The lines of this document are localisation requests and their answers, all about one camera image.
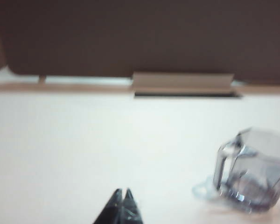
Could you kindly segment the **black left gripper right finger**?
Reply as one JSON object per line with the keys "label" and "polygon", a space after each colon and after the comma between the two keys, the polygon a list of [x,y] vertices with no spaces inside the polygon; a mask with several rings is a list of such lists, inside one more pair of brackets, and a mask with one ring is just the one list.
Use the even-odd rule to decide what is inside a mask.
{"label": "black left gripper right finger", "polygon": [[143,220],[131,190],[128,188],[122,201],[122,223],[143,224]]}

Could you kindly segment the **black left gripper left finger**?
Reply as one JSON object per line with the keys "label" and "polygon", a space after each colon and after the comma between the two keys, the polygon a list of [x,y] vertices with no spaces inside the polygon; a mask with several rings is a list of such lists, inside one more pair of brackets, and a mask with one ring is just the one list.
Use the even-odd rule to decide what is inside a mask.
{"label": "black left gripper left finger", "polygon": [[116,189],[97,216],[94,224],[119,224],[122,207],[122,189]]}

